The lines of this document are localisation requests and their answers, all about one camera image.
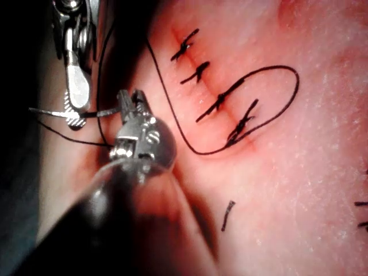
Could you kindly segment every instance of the dark background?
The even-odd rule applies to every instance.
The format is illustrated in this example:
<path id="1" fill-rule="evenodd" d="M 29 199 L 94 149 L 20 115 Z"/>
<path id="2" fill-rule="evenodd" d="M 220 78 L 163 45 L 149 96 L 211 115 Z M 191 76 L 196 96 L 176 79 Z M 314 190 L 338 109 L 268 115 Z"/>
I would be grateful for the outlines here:
<path id="1" fill-rule="evenodd" d="M 2 6 L 1 276 L 33 247 L 37 231 L 39 137 L 27 107 L 37 106 L 47 2 L 4 1 Z"/>

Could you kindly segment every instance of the microsurgical forceps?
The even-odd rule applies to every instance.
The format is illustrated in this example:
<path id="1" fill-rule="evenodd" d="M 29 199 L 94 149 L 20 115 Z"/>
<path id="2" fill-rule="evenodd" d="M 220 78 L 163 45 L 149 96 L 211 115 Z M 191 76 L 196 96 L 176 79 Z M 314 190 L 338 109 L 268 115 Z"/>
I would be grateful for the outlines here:
<path id="1" fill-rule="evenodd" d="M 53 0 L 52 28 L 58 59 L 64 59 L 67 90 L 64 96 L 66 118 L 73 130 L 86 124 L 83 117 L 91 102 L 91 67 L 97 61 L 100 25 L 105 23 L 103 1 Z"/>

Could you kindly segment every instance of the pink skin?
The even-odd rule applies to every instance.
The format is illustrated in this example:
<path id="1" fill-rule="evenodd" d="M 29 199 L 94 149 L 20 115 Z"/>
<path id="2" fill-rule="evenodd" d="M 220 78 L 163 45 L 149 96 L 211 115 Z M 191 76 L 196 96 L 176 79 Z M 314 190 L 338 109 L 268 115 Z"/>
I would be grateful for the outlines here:
<path id="1" fill-rule="evenodd" d="M 175 135 L 173 173 L 186 197 L 179 205 L 195 213 L 197 221 L 187 211 L 184 220 L 201 227 L 208 266 L 221 275 L 368 275 L 368 235 L 356 228 L 367 210 L 353 205 L 368 200 L 368 4 L 188 0 L 158 10 L 148 38 L 183 131 L 199 151 L 222 147 L 255 98 L 256 118 L 247 129 L 275 115 L 295 84 L 284 70 L 255 75 L 196 124 L 240 77 L 275 64 L 292 66 L 301 77 L 297 97 L 279 119 L 225 152 L 198 156 L 180 137 L 148 50 L 141 53 L 125 88 L 144 90 L 154 115 Z M 193 46 L 170 62 L 195 28 Z M 207 60 L 198 84 L 179 84 Z M 63 76 L 63 65 L 47 64 L 41 106 L 60 110 L 64 77 L 55 82 L 52 76 Z M 79 132 L 62 120 L 44 121 L 69 137 L 102 141 L 95 120 Z M 112 143 L 119 116 L 104 118 L 102 126 Z M 106 163 L 104 149 L 42 134 L 40 237 Z M 230 200 L 236 205 L 221 232 Z"/>

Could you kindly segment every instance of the loose suture thread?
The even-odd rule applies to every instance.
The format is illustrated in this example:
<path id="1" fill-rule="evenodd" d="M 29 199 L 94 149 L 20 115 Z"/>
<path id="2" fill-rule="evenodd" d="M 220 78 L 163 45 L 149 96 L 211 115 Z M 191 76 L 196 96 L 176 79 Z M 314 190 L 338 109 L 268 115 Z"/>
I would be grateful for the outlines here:
<path id="1" fill-rule="evenodd" d="M 224 222 L 223 222 L 223 227 L 221 228 L 221 231 L 224 232 L 225 231 L 225 228 L 226 228 L 226 224 L 228 222 L 228 216 L 229 216 L 229 213 L 231 211 L 231 209 L 234 207 L 235 205 L 235 202 L 230 200 L 229 202 L 229 205 L 228 207 L 226 208 L 226 212 L 225 212 L 225 216 L 224 216 Z"/>

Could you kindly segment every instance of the metal clamp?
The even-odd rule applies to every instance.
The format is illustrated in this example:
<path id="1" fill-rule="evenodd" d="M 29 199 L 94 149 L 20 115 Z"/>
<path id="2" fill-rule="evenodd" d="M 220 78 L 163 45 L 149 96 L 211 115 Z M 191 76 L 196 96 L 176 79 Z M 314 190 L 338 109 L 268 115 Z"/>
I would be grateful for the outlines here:
<path id="1" fill-rule="evenodd" d="M 164 121 L 152 115 L 144 92 L 134 90 L 131 98 L 128 91 L 120 90 L 118 100 L 123 126 L 110 151 L 111 160 L 151 159 L 170 169 L 177 155 L 174 136 Z"/>

